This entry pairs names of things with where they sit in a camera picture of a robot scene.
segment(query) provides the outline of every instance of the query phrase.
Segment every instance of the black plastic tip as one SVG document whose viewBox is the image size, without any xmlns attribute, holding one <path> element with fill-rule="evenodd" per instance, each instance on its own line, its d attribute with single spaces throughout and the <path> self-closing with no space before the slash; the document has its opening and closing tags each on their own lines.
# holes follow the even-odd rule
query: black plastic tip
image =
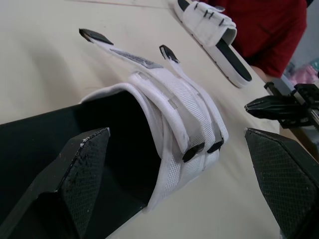
<svg viewBox="0 0 319 239">
<path fill-rule="evenodd" d="M 174 62 L 179 63 L 179 60 L 176 58 L 174 52 L 172 50 L 170 50 L 167 46 L 162 45 L 159 47 L 160 52 L 162 54 L 162 56 L 165 58 L 163 52 L 165 52 L 165 54 Z"/>
<path fill-rule="evenodd" d="M 91 31 L 88 29 L 79 29 L 79 33 L 81 36 L 83 36 L 89 42 L 91 42 L 90 38 L 93 38 L 95 40 L 102 41 L 102 42 L 105 42 L 105 43 L 110 44 L 110 45 L 114 45 L 105 36 L 95 32 L 95 31 Z"/>
</svg>

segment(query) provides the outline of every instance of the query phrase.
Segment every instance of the white table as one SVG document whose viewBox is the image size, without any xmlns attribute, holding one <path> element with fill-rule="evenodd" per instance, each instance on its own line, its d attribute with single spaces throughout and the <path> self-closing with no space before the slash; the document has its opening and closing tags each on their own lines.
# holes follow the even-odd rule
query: white table
<svg viewBox="0 0 319 239">
<path fill-rule="evenodd" d="M 244 110 L 267 94 L 261 79 L 250 69 L 253 82 L 244 89 L 234 87 L 177 20 L 173 0 L 100 1 L 0 2 L 0 123 L 74 105 L 95 89 L 127 79 L 129 67 L 85 41 L 78 28 L 100 32 L 123 50 L 171 69 L 159 51 L 165 44 L 210 93 L 230 139 L 214 168 L 114 237 L 279 238 L 244 139 L 246 127 L 279 132 L 277 122 L 253 118 Z"/>
</svg>

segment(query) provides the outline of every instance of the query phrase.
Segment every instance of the slide sandal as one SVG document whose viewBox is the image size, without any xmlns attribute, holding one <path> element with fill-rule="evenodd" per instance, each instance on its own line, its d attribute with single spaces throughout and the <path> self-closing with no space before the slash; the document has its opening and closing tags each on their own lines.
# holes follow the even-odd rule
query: slide sandal
<svg viewBox="0 0 319 239">
<path fill-rule="evenodd" d="M 223 10 L 203 2 L 177 0 L 174 11 L 235 86 L 242 88 L 251 82 L 251 75 L 229 47 L 236 37 L 237 29 L 231 18 L 221 14 Z"/>
</svg>

